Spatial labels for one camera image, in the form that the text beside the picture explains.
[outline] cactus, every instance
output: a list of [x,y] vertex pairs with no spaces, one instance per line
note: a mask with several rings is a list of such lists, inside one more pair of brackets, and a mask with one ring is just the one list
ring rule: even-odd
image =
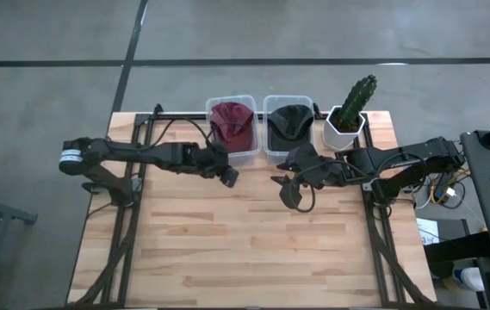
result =
[[356,85],[351,88],[350,94],[344,101],[344,105],[333,118],[333,125],[340,132],[355,132],[354,121],[359,113],[367,104],[367,101],[373,96],[376,89],[376,77],[369,75],[357,81]]

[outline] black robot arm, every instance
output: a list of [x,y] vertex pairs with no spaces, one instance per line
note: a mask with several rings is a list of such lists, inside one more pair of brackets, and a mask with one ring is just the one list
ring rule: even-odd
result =
[[165,171],[204,178],[220,177],[227,187],[232,187],[239,175],[228,164],[225,148],[211,142],[207,142],[207,147],[200,148],[191,142],[143,146],[110,139],[80,138],[63,143],[59,169],[70,176],[85,176],[96,186],[107,189],[113,203],[119,207],[131,205],[134,192],[132,180],[113,175],[101,166],[104,160],[154,164]]
[[[366,147],[336,152],[335,158],[320,156],[311,144],[305,144],[291,151],[285,163],[277,166],[293,171],[295,177],[272,180],[282,185],[279,196],[285,206],[298,211],[303,211],[298,208],[302,198],[300,185],[322,189],[364,184],[364,188],[372,190],[376,203],[389,204],[406,186],[422,185],[427,175],[456,171],[464,163],[453,142],[442,137],[390,150]],[[379,178],[384,170],[402,166],[408,167],[388,179]]]

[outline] potted cactus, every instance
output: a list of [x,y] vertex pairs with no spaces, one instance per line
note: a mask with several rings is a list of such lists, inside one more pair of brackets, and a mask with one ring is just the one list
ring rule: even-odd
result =
[[334,106],[323,126],[323,142],[333,150],[350,146],[361,133],[365,119],[361,111],[376,89],[376,77],[369,75],[352,87],[342,106]]

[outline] wooden table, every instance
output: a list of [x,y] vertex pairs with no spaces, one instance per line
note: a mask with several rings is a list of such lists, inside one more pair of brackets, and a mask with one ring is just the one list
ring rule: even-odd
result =
[[[368,114],[375,146],[396,147],[389,112]],[[129,142],[134,115],[113,114],[109,136]],[[165,124],[156,121],[152,140]],[[208,130],[204,121],[199,124]],[[315,126],[319,153],[331,156],[321,139],[323,122]],[[197,141],[204,146],[196,128],[185,122],[174,123],[164,141]],[[125,163],[104,165],[123,175]],[[253,166],[238,170],[239,180],[229,189],[217,179],[148,166],[128,307],[380,305],[359,186],[324,188],[316,193],[313,212],[300,214],[280,201],[281,187],[270,177],[283,172],[266,164],[264,152]],[[309,190],[302,194],[303,203],[309,204]],[[107,202],[107,194],[98,195],[90,210]],[[105,266],[115,213],[115,208],[105,208],[88,219],[69,301],[82,296]],[[411,204],[396,203],[390,220],[401,265],[435,300]],[[385,273],[392,288],[388,267]],[[115,277],[114,299],[117,290]]]

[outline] white pot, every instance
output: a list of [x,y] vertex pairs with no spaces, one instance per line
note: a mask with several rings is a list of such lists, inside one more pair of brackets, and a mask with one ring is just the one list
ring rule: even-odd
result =
[[342,151],[346,147],[351,146],[354,143],[354,139],[362,132],[363,125],[365,125],[365,118],[360,114],[359,115],[359,128],[355,133],[340,133],[329,121],[332,117],[333,113],[337,113],[338,110],[342,108],[342,106],[333,106],[331,109],[331,113],[327,116],[325,120],[325,124],[323,126],[323,143],[335,150]]

